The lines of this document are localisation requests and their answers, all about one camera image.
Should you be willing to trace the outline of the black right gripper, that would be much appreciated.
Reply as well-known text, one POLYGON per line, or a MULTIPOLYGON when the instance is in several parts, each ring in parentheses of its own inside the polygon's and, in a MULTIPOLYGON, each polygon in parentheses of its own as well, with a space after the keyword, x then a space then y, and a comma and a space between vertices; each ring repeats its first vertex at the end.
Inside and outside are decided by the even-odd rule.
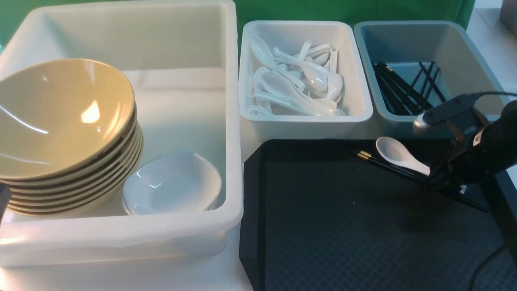
POLYGON ((454 133, 445 156, 431 165, 428 182, 443 194, 459 194, 460 187, 479 184, 516 164, 516 101, 510 101, 500 117, 488 125, 454 133))

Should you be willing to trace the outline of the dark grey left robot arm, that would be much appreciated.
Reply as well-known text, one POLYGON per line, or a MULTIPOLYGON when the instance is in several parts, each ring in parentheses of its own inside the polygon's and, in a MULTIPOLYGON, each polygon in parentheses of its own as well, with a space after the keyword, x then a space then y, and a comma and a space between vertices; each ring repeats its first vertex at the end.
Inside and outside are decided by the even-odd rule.
POLYGON ((5 214, 11 196, 12 193, 9 186, 7 186, 7 184, 0 183, 0 223, 2 223, 2 218, 5 214))

